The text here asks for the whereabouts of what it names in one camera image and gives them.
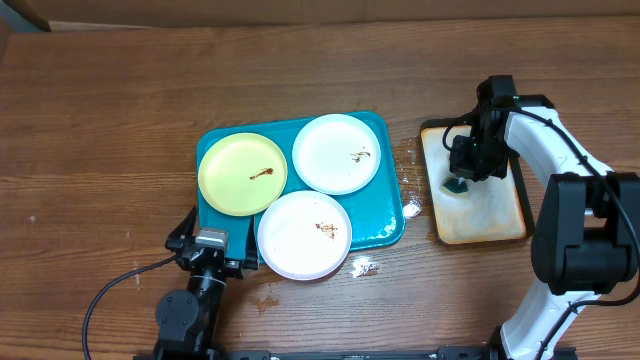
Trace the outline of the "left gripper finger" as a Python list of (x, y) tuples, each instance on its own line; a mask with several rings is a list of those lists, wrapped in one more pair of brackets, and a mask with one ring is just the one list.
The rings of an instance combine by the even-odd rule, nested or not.
[(181, 252), (194, 240), (193, 231), (197, 220), (197, 207), (193, 206), (187, 216), (167, 236), (165, 248), (172, 252)]
[(250, 217), (248, 232), (245, 245), (245, 259), (243, 262), (244, 269), (258, 269), (259, 256), (255, 233), (255, 217)]

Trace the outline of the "green yellow sponge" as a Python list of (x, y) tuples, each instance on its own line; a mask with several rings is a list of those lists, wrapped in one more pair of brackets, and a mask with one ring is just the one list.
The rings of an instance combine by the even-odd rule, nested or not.
[(441, 185), (441, 191), (448, 196), (465, 198), (469, 196), (469, 186), (464, 178), (449, 177)]

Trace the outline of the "yellow plate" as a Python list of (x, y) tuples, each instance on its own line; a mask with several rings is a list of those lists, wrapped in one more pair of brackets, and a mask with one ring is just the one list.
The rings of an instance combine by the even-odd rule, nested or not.
[(280, 147), (256, 133), (220, 139), (205, 152), (198, 168), (201, 195), (212, 208), (230, 216), (265, 210), (280, 197), (287, 178)]

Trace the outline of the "white plate with brown stain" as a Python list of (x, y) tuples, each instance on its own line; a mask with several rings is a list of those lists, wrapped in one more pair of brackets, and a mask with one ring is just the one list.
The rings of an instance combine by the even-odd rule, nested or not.
[(365, 122), (346, 114), (320, 116), (296, 136), (292, 161), (310, 188), (346, 195), (365, 187), (376, 175), (381, 147)]

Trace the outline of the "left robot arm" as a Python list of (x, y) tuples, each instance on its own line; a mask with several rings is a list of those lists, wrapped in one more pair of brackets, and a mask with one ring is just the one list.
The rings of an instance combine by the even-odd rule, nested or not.
[(153, 359), (222, 359), (224, 350), (213, 343), (213, 336), (227, 280), (241, 280), (246, 271), (259, 268), (254, 217), (246, 235), (245, 258), (234, 260), (227, 257), (228, 233), (196, 230), (197, 215), (192, 208), (165, 243), (189, 279), (184, 289), (165, 294), (156, 307), (159, 332)]

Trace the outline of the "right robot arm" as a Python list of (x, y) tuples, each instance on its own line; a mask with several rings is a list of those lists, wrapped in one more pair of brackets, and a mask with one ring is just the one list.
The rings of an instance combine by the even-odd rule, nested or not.
[(555, 346), (588, 306), (620, 307), (637, 289), (609, 300), (639, 277), (639, 177), (597, 161), (569, 133), (544, 95), (520, 95), (509, 75), (476, 90), (477, 104), (456, 119), (469, 135), (444, 139), (450, 171), (474, 182), (504, 178), (518, 154), (546, 190), (531, 240), (536, 279), (516, 313), (494, 332), (491, 359), (572, 359)]

